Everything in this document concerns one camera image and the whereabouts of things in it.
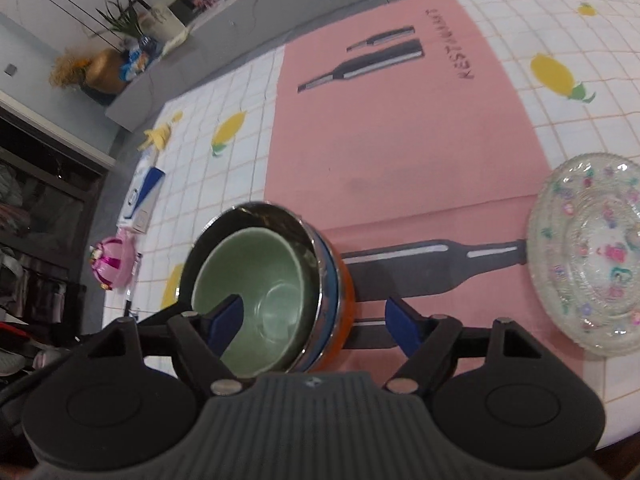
green bowl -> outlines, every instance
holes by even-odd
[[[238,377],[278,367],[300,338],[310,286],[300,257],[279,234],[248,227],[222,240],[196,278],[192,305],[206,314],[229,294],[244,303],[244,323],[222,355]]]

white wall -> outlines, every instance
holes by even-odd
[[[103,107],[81,91],[49,85],[49,73],[57,55],[50,46],[0,14],[0,91],[108,153],[118,125],[105,117]],[[18,69],[13,77],[4,73],[9,63]]]

floral glass plate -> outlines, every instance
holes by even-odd
[[[640,348],[640,166],[588,153],[557,168],[531,213],[527,253],[565,334],[599,355]]]

blue and white box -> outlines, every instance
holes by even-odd
[[[146,233],[163,179],[164,171],[158,168],[138,167],[120,211],[118,227]]]

wine bottle print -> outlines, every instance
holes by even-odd
[[[352,79],[357,76],[369,74],[376,70],[382,70],[390,66],[395,66],[412,59],[424,57],[424,50],[419,40],[405,41],[371,54],[354,57],[343,61],[331,72],[322,74],[310,81],[298,86],[298,93],[316,86],[336,80]]]
[[[382,43],[399,40],[400,38],[403,38],[404,36],[410,36],[411,34],[415,34],[415,28],[411,25],[402,28],[395,28],[394,30],[387,30],[385,32],[380,32],[379,34],[369,36],[366,40],[362,40],[358,43],[354,43],[348,46],[347,52],[365,46],[379,46]]]
[[[478,274],[527,263],[525,240],[478,246],[430,240],[342,257],[353,278],[357,301],[443,294]],[[345,344],[346,349],[395,346],[382,318],[357,320]]]

